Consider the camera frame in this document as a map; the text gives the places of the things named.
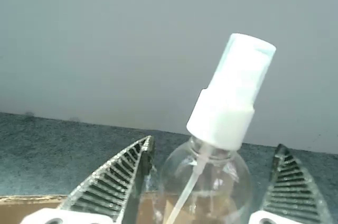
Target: cardboard box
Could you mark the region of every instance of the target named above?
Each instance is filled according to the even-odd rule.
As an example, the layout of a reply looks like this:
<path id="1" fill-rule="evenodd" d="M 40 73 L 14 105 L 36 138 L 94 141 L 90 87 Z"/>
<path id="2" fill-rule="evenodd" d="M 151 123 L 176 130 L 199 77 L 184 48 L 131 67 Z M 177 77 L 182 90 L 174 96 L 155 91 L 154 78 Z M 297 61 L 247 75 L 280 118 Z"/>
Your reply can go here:
<path id="1" fill-rule="evenodd" d="M 56 208 L 63 195 L 0 197 L 0 223 L 19 224 L 22 219 L 42 208 Z"/>
<path id="2" fill-rule="evenodd" d="M 65 195 L 0 197 L 0 223 L 19 224 L 22 219 L 42 208 L 56 208 Z M 150 195 L 144 195 L 139 207 L 137 224 L 152 223 L 153 203 Z"/>

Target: white pump cap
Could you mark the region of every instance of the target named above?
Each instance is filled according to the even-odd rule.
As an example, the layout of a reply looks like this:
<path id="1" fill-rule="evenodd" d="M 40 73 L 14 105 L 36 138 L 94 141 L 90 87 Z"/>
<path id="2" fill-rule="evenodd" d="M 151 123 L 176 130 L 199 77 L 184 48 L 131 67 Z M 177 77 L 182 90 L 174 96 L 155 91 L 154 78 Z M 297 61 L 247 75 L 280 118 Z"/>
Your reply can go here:
<path id="1" fill-rule="evenodd" d="M 263 40 L 232 34 L 208 88 L 200 93 L 188 131 L 217 148 L 238 150 L 275 51 Z"/>

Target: transparent bottle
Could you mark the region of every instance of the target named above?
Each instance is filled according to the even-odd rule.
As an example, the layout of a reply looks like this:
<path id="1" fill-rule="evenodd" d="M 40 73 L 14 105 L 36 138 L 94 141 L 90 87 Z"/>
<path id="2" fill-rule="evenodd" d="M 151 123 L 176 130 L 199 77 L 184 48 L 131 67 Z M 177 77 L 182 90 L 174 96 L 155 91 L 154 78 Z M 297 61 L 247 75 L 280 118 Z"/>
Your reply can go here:
<path id="1" fill-rule="evenodd" d="M 204 143 L 191 137 L 165 162 L 159 184 L 158 223 L 166 223 L 190 179 Z M 174 223 L 248 223 L 252 191 L 248 168 L 236 151 L 211 148 L 211 154 Z"/>
<path id="2" fill-rule="evenodd" d="M 252 36 L 231 35 L 187 123 L 193 136 L 162 167 L 157 224 L 248 223 L 250 174 L 237 150 L 275 51 Z"/>

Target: spray bottle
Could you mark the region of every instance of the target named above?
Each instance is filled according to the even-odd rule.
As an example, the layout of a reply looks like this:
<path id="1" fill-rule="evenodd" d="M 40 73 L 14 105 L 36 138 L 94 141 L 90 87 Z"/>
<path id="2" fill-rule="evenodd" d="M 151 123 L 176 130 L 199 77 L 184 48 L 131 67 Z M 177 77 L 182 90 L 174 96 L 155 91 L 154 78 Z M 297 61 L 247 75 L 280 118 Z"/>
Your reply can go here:
<path id="1" fill-rule="evenodd" d="M 162 168 L 157 223 L 248 223 L 251 180 L 236 151 L 275 51 L 252 36 L 231 35 L 187 123 L 192 137 Z"/>

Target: bottle neck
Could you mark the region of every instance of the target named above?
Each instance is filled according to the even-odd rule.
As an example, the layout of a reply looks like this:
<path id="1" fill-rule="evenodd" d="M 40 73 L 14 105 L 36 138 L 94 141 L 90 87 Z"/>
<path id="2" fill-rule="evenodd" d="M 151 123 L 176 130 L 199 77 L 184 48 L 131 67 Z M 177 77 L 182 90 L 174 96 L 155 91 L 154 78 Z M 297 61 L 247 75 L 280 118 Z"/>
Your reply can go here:
<path id="1" fill-rule="evenodd" d="M 188 141 L 188 146 L 190 149 L 196 154 L 201 154 L 201 148 L 203 145 L 208 144 L 194 136 L 190 137 Z M 228 161 L 232 159 L 232 157 L 235 155 L 236 151 L 228 151 L 221 148 L 214 147 L 210 144 L 208 144 L 211 148 L 211 154 L 209 155 L 210 161 Z"/>

